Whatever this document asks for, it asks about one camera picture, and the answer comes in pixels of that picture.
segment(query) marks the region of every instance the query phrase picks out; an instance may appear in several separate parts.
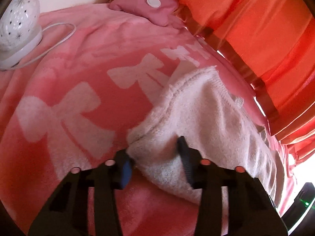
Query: bed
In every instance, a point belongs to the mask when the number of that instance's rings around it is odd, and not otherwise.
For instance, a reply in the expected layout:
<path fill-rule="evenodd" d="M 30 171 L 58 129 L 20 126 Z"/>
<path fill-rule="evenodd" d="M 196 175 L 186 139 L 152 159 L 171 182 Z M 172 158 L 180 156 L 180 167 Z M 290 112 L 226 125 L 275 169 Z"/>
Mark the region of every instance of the bed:
<path fill-rule="evenodd" d="M 128 130 L 145 119 L 183 60 L 196 68 L 215 65 L 229 92 L 244 99 L 251 120 L 267 129 L 270 152 L 279 157 L 278 169 L 283 171 L 278 203 L 283 214 L 297 191 L 296 178 L 286 147 L 268 133 L 268 120 L 250 85 L 203 38 L 186 28 L 161 28 L 112 11 L 108 1 L 40 0 L 40 24 L 70 22 L 77 26 L 75 35 L 32 65 L 0 74 L 0 198 L 18 226 L 28 231 L 69 169 L 96 167 L 126 148 Z M 47 31 L 23 61 L 68 32 L 66 26 Z M 181 56 L 161 52 L 178 47 Z M 193 235 L 198 205 L 159 189 L 137 170 L 116 199 L 124 235 Z M 90 206 L 91 235 L 92 214 Z"/>

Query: red curtain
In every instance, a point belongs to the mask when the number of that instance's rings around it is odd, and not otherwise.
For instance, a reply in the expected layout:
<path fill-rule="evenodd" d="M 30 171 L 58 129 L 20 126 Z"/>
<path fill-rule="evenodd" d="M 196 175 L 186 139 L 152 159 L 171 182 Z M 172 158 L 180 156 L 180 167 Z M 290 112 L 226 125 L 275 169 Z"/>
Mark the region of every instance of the red curtain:
<path fill-rule="evenodd" d="M 180 0 L 176 12 L 256 91 L 272 135 L 314 151 L 315 19 L 303 0 Z"/>

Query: white fluffy cloth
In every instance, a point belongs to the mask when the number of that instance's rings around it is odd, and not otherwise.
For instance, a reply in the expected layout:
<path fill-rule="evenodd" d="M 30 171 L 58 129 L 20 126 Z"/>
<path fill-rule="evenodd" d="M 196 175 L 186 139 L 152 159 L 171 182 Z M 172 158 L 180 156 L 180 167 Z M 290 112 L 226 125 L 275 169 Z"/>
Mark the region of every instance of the white fluffy cloth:
<path fill-rule="evenodd" d="M 147 118 L 130 131 L 128 153 L 151 182 L 198 203 L 201 191 L 186 182 L 176 151 L 177 138 L 185 136 L 203 158 L 228 169 L 243 166 L 258 177 L 278 205 L 284 184 L 282 164 L 242 104 L 242 99 L 228 93 L 215 67 L 194 70 L 166 87 Z M 282 167 L 278 175 L 276 163 Z"/>

